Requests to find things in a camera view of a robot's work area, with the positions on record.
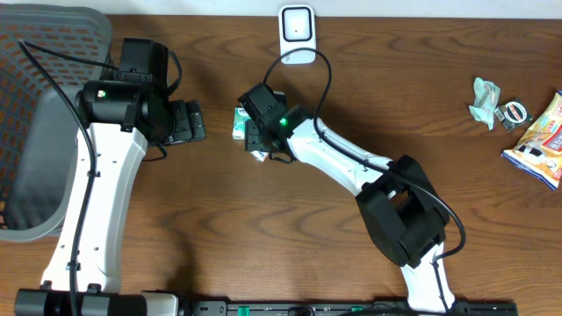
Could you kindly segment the yellow snack bag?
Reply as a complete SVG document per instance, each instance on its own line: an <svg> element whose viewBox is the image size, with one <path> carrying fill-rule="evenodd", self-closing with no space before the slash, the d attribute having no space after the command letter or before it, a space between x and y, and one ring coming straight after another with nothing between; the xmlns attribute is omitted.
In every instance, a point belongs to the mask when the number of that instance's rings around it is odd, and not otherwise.
<svg viewBox="0 0 562 316"><path fill-rule="evenodd" d="M515 147L501 156L556 190L561 181L561 91L527 129Z"/></svg>

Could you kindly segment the teal tissue pack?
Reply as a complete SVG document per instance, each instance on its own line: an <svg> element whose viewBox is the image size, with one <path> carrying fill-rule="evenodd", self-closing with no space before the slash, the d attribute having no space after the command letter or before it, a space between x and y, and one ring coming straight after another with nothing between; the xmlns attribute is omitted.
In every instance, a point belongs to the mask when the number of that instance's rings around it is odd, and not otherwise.
<svg viewBox="0 0 562 316"><path fill-rule="evenodd" d="M245 140L246 122L250 119L248 113L242 107L234 108L234 122L232 137L234 140Z"/></svg>

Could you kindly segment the teal wet wipes pack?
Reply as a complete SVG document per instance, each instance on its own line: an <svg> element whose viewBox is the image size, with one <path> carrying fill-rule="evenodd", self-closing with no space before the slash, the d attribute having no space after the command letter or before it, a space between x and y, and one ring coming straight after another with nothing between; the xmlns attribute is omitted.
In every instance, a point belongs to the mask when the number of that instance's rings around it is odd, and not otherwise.
<svg viewBox="0 0 562 316"><path fill-rule="evenodd" d="M489 130L494 128L494 111L499 102L501 88L494 83L476 77L473 83L475 99L468 106L473 118L484 123Z"/></svg>

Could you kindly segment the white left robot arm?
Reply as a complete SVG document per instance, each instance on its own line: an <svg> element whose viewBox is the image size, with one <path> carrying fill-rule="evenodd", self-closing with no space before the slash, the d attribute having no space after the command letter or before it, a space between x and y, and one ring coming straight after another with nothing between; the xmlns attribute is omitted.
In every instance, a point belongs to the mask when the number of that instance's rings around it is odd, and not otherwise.
<svg viewBox="0 0 562 316"><path fill-rule="evenodd" d="M17 315L186 315L169 291L124 295L121 249L133 182L149 147L206 137L196 101L172 100L176 60L151 39L127 38L121 62L65 105L78 125L76 171L61 235L37 290L18 291Z"/></svg>

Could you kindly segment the orange snack packet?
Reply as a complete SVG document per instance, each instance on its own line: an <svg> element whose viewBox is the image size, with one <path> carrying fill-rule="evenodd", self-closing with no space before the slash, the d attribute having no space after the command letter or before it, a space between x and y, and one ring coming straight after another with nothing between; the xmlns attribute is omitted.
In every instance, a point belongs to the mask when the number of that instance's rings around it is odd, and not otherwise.
<svg viewBox="0 0 562 316"><path fill-rule="evenodd" d="M263 151L251 151L250 153L259 162L264 162L269 157L269 154Z"/></svg>

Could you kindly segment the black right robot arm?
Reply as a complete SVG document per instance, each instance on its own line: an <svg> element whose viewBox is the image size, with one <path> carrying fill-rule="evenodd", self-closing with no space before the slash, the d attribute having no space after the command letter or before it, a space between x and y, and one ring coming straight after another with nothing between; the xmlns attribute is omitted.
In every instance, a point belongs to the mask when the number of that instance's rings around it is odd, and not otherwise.
<svg viewBox="0 0 562 316"><path fill-rule="evenodd" d="M445 313L455 298L443 259L445 227L458 216L438 196L414 158L394 161L366 151L331 130L317 113L289 108L284 93L259 83L238 99L249 132L270 154L317 168L355 198L380 253L400 267L414 311Z"/></svg>

